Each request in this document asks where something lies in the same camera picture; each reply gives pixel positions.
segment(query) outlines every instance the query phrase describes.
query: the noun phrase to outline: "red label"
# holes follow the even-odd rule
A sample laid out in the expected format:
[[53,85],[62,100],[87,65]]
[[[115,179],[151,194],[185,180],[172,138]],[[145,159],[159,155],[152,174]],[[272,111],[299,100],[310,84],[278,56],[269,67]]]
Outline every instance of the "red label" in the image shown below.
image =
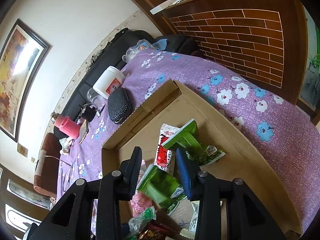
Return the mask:
[[113,91],[115,91],[118,87],[120,87],[121,83],[116,78],[111,82],[110,86],[107,88],[106,92],[111,95]]
[[164,149],[163,146],[161,145],[167,139],[169,139],[169,138],[164,135],[161,135],[161,140],[159,143],[159,149],[158,149],[158,153],[157,153],[157,164],[159,166],[161,166],[162,168],[166,168],[168,166],[168,160],[167,160],[167,151],[168,150]]

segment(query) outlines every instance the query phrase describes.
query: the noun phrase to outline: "window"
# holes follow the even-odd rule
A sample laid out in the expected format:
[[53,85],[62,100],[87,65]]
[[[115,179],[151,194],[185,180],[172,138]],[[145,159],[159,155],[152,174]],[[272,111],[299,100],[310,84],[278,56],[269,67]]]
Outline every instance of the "window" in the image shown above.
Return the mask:
[[51,202],[49,197],[45,197],[40,194],[34,193],[10,179],[8,179],[7,191],[11,192],[12,194],[16,195],[17,197],[25,201],[28,201],[31,204],[50,210]]
[[23,233],[27,231],[32,223],[36,223],[38,226],[41,223],[41,221],[22,214],[21,212],[10,207],[8,204],[5,204],[5,220],[10,226],[13,226]]

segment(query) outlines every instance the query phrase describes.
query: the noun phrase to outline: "pink snack package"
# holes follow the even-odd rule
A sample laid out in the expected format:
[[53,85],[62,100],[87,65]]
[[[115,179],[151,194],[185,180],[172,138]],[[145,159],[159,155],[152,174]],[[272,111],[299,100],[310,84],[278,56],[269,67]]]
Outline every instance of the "pink snack package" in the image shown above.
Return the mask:
[[165,123],[161,126],[159,143],[154,162],[154,165],[156,165],[159,169],[166,171],[171,176],[173,176],[174,172],[176,152],[164,149],[161,144],[174,135],[178,130],[178,127],[174,127]]
[[[137,184],[139,184],[139,182],[140,182],[143,174],[146,172],[146,170],[147,170],[146,163],[144,160],[142,160]],[[132,215],[134,217],[141,214],[148,207],[153,206],[151,198],[147,197],[146,195],[144,195],[140,191],[136,191],[135,195],[133,195],[133,197],[132,197],[132,200],[130,200],[130,204],[132,206]]]

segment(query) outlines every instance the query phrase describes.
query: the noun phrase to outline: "cardboard box flap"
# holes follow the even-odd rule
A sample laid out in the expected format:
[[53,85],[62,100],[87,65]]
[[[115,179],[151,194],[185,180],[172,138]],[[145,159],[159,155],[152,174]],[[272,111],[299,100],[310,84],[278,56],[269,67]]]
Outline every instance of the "cardboard box flap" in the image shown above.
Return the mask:
[[175,83],[179,87],[182,96],[186,97],[189,102],[197,107],[212,123],[215,123],[221,133],[227,136],[228,140],[232,142],[237,151],[247,159],[247,162],[251,164],[251,167],[255,170],[259,178],[268,187],[269,191],[273,193],[273,198],[275,200],[283,200],[281,204],[279,204],[278,201],[276,202],[283,211],[285,218],[290,218],[290,220],[292,220],[292,223],[296,227],[295,232],[301,234],[302,227],[300,217],[295,205],[289,197],[289,193],[276,172],[256,147],[254,147],[254,145],[238,129],[235,129],[234,125],[229,122],[229,120],[228,122],[225,122],[225,120],[227,120],[225,116],[215,108],[212,109],[212,106],[207,101],[178,81],[175,81]]
[[120,127],[111,135],[111,137],[102,145],[104,149],[113,149],[124,137],[129,140],[135,133],[130,134],[130,131],[143,120],[157,105],[161,104],[165,98],[175,90],[178,90],[177,85],[168,80],[156,90],[148,100],[144,101],[133,113],[120,125]]

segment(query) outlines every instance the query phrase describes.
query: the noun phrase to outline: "electrical outlet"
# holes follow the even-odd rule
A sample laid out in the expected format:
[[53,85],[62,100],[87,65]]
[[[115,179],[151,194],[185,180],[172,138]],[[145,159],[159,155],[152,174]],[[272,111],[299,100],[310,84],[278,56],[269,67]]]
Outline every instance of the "electrical outlet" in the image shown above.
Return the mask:
[[20,153],[21,155],[28,157],[28,149],[23,147],[20,143],[18,143],[17,146],[17,151],[18,153]]

